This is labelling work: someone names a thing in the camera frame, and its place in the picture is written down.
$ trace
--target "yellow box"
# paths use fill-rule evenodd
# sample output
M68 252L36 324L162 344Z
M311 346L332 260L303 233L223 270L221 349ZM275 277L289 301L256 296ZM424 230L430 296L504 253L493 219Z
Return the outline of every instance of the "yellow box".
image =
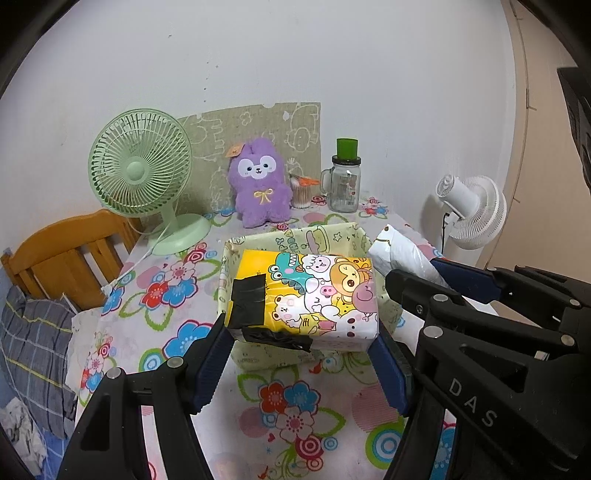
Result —
M377 312L369 258L244 250L226 325L249 342L366 351Z

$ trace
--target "cotton swab container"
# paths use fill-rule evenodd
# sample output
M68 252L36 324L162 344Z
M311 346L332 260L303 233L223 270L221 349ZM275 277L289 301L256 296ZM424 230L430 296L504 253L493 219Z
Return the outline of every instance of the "cotton swab container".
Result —
M290 175L291 191L293 197L291 198L291 206L293 208L308 208L312 205L312 197L314 196L314 186L319 185L318 180L309 179L308 177L299 177L298 175Z

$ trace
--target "fan cord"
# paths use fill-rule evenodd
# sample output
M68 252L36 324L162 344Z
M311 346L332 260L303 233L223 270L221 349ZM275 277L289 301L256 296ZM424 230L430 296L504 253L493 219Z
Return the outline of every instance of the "fan cord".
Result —
M449 217L449 212L443 214L443 223L441 224L441 253L443 254L443 247L445 245L445 219Z
M177 200L177 204L174 206L174 214L177 214L177 208L178 208L178 200ZM155 235L157 232L155 231L145 231L145 232L140 232L136 227L134 227L133 223L131 223L131 220L129 220L129 218L127 219L127 224L129 225L129 228L131 228L135 233L139 233L140 235Z
M174 206L174 215L175 216L177 214L177 208L178 208L178 201L177 201L177 204ZM131 222L129 221L129 219L128 219L128 224L130 225L130 227L132 228L133 231L139 233L140 235L150 235L150 233L148 233L148 232L140 232L140 231L136 230L133 227L133 225L131 225ZM168 223L168 225L166 225L164 227L164 229L160 233L159 237L154 242L154 245L152 245L152 248L149 248L148 250L146 250L146 253L144 253L142 255L142 257L136 263L134 263L131 267L129 267L124 273L119 275L119 277L117 277L113 281L107 283L107 285L105 285L104 287L100 288L101 292L103 294L105 294L107 296L107 298L109 296L111 296L111 293L113 292L113 288L115 285L117 285L117 282L119 280L121 280L124 276L126 276L129 272L131 272L135 267L137 267L140 263L142 263L146 258L148 258L152 254L152 252L154 251L154 248L156 248L156 245L158 245L160 243L160 241L162 240L162 238L164 237L164 234L168 230L168 227L170 227L170 223Z

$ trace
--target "jar handle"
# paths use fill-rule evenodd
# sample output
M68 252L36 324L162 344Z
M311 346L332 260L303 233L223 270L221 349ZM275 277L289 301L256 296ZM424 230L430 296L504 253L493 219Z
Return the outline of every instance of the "jar handle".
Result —
M332 168L327 168L320 173L320 193L322 195L330 195L330 173L332 172Z

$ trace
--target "black cable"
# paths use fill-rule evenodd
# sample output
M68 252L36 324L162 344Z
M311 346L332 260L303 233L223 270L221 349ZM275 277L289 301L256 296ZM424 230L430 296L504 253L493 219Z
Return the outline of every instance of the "black cable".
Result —
M443 214L443 222L441 223L441 254L443 255L443 245L445 244L445 219L449 217L449 213Z

